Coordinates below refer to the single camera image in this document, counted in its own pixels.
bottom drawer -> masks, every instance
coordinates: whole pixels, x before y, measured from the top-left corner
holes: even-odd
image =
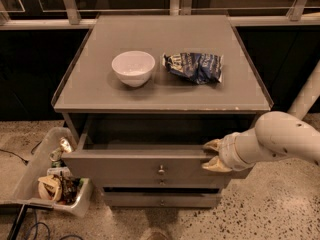
[[[219,189],[103,188],[108,206],[213,208]]]

open drawer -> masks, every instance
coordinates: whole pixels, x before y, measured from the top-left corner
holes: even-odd
[[[202,145],[249,128],[254,115],[92,114],[76,152],[63,159],[98,187],[224,188],[244,172],[214,173]]]

white plastic container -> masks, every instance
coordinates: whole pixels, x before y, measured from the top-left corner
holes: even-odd
[[[43,200],[38,193],[38,178],[47,175],[47,170],[51,167],[49,154],[59,147],[61,137],[72,139],[70,130],[63,127],[54,127],[47,133],[37,148],[33,159],[27,165],[24,176],[21,177],[15,187],[12,202],[47,206],[57,211],[64,211],[78,217],[84,217],[89,208],[90,197],[93,191],[93,184],[90,179],[84,179],[76,201],[72,205],[61,205],[55,201]]]
[[[119,54],[112,61],[112,69],[121,82],[139,87],[151,77],[154,58],[146,52],[129,51]]]

black wall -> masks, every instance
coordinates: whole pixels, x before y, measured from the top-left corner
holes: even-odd
[[[241,27],[239,34],[273,101],[287,111],[320,59],[320,26]],[[319,112],[319,101],[310,112]]]
[[[62,118],[50,102],[86,33],[0,31],[0,120]]]

plastic wrapper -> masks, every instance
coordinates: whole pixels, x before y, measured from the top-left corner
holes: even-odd
[[[206,53],[163,55],[167,71],[196,84],[222,81],[223,56]]]

